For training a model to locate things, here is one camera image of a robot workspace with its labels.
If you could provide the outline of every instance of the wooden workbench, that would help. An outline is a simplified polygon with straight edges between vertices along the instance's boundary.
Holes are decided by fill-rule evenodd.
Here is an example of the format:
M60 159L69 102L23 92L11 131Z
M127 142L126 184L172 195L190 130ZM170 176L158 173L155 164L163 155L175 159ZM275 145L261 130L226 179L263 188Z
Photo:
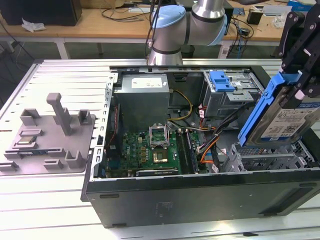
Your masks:
M244 7L248 10L251 6L243 6L237 2L229 1L233 7ZM269 1L267 4L279 5L284 3ZM137 13L115 12L113 18L125 18L134 16ZM69 54L65 48L66 42L83 43L144 43L150 27L149 15L139 16L141 21L136 22L118 22L109 20L101 15L99 9L83 9L82 16L76 26L56 26L47 25L46 30L38 32L29 32L20 25L7 25L3 18L0 20L5 24L9 33L17 41L21 42L54 42L57 44L62 59L68 59ZM238 19L246 21L247 16L239 16ZM254 35L248 42L248 45L277 45L281 39L283 29L276 29L272 26L273 17L262 16L259 25L253 25ZM231 24L228 34L224 36L224 46L230 46L232 40L236 38L236 28ZM0 27L0 41L11 41L4 29Z

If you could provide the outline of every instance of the yellow wire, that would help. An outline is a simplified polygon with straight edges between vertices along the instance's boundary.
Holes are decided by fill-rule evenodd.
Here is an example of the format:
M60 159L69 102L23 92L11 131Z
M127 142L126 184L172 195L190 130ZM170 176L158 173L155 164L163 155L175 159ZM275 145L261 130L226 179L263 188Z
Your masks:
M188 103L190 105L190 110L189 110L188 114L185 115L185 116L176 117L176 118L168 118L167 120L177 121L177 120L182 120L182 119L185 119L185 118L189 117L191 115L191 113L192 113L192 104L191 104L190 100L182 92L180 92L179 90L175 90L174 89L173 91L181 94L181 96L183 96L185 98L185 100L188 101Z

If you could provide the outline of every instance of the ram slot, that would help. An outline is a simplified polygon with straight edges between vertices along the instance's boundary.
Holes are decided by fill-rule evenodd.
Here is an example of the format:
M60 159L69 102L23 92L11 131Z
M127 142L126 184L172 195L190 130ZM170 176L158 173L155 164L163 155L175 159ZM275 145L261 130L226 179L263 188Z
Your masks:
M181 173L182 174L193 174L192 160L190 151L188 148L188 139L185 132L176 132L175 139L177 143L177 150L179 154Z

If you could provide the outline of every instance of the sticker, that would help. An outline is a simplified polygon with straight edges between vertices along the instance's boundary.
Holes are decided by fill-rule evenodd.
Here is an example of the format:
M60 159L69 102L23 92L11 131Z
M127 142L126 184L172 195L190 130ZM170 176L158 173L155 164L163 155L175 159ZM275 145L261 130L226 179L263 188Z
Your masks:
M318 107L305 108L304 103L296 109L281 109L269 127L261 135L261 138L269 138L269 141L277 141L279 138L292 137L305 123L305 117L314 113L316 110L318 110Z
M31 151L19 152L20 155L33 155L34 153Z
M200 115L200 118L204 119L205 118L205 111L199 110L199 115Z
M135 77L131 81L131 87L133 89L162 88L162 80L161 77Z
M219 169L217 168L216 165L212 164L212 170L214 171L214 173L218 173L219 172Z
M222 148L221 152L219 152L218 155L227 155L227 149Z

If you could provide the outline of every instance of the table leg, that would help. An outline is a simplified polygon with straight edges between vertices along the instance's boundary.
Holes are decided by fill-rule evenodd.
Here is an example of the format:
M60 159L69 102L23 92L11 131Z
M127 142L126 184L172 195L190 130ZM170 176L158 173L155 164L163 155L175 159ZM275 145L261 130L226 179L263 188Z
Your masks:
M96 44L96 46L97 46L97 48L98 48L98 53L99 53L99 55L104 54L104 47L102 46L102 43L98 42L98 43Z
M9 53L14 53L15 49L12 47L11 42L9 41L0 41L0 44L6 49Z
M65 42L62 40L59 40L59 41L56 41L55 44L59 50L61 59L70 59L70 55L68 50L66 49Z
M229 49L230 49L229 44L222 43L220 47L218 59L226 59L228 56Z

